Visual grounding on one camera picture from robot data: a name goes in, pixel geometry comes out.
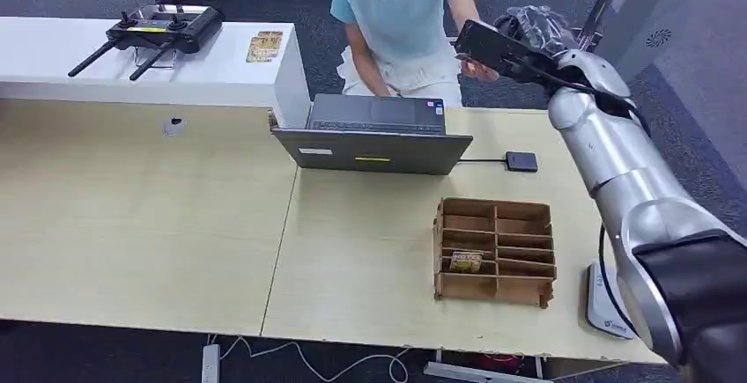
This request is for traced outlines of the person's left hand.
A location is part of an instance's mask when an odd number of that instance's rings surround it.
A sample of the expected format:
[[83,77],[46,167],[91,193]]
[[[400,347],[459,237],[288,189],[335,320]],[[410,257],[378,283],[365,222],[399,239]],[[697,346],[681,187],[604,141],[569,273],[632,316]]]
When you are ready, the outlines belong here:
[[499,73],[472,59],[460,60],[462,74],[465,77],[475,78],[482,82],[494,82],[499,79]]

